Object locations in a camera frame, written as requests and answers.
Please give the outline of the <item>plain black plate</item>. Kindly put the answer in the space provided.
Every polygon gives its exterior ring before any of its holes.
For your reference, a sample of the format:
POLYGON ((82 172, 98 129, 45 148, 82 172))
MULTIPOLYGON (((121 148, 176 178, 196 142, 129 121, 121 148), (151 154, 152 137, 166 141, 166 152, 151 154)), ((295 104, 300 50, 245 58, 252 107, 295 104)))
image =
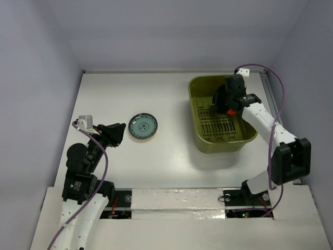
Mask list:
POLYGON ((229 110, 228 106, 225 104, 226 98, 226 89, 225 85, 221 85, 216 89, 212 97, 212 109, 218 114, 225 114, 229 110))

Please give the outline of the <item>orange rimmed black plate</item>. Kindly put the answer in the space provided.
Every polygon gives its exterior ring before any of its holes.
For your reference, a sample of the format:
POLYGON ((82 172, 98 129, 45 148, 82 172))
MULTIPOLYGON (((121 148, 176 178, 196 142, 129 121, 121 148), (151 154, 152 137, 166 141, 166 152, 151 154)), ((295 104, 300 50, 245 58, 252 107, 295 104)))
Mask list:
POLYGON ((228 115, 236 115, 237 112, 234 111, 234 110, 232 110, 232 109, 230 109, 230 110, 227 111, 227 114, 228 114, 228 115))

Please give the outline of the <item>blue floral dark-rimmed plate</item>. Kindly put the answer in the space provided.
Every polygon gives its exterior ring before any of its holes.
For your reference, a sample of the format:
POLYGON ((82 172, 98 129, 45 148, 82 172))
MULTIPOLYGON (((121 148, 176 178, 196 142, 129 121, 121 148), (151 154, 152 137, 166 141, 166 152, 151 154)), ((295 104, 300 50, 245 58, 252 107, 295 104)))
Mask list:
POLYGON ((155 135, 158 130, 158 122, 153 115, 140 113, 129 121, 128 129, 133 138, 146 140, 155 135))

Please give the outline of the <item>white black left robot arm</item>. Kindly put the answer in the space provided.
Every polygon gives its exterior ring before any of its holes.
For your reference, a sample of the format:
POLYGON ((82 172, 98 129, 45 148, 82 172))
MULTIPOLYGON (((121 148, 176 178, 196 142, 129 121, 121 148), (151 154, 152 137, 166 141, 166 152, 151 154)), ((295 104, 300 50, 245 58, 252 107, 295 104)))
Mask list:
POLYGON ((105 179, 109 165, 106 149, 121 144, 126 125, 94 126, 77 119, 72 126, 89 141, 67 150, 60 227, 48 249, 86 249, 102 212, 118 201, 114 183, 105 179))

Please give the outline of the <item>left arm base electronics bay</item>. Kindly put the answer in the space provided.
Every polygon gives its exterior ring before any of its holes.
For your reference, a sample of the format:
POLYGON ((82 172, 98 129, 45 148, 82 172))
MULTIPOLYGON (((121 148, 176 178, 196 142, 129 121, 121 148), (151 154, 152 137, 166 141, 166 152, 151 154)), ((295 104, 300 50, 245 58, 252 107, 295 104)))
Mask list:
POLYGON ((116 189, 112 203, 102 211, 100 219, 131 219, 132 189, 116 189))

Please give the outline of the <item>right arm base electronics bay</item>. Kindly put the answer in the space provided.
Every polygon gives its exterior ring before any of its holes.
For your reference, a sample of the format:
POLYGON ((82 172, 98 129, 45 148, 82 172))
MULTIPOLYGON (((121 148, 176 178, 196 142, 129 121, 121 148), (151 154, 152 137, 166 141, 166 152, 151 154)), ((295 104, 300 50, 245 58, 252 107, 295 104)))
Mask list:
POLYGON ((217 200, 224 204, 227 219, 273 218, 268 191, 252 195, 242 189, 227 189, 217 200))

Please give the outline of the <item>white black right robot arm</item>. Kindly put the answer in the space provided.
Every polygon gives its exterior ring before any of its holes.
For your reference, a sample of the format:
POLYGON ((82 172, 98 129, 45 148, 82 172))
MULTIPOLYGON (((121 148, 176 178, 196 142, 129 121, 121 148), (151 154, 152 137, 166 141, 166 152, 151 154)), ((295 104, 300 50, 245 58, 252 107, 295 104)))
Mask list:
POLYGON ((241 184, 237 198, 243 203, 252 205, 262 193, 310 174, 310 141, 288 132, 255 94, 247 94, 241 74, 225 78, 224 103, 240 114, 268 144, 267 169, 241 184))

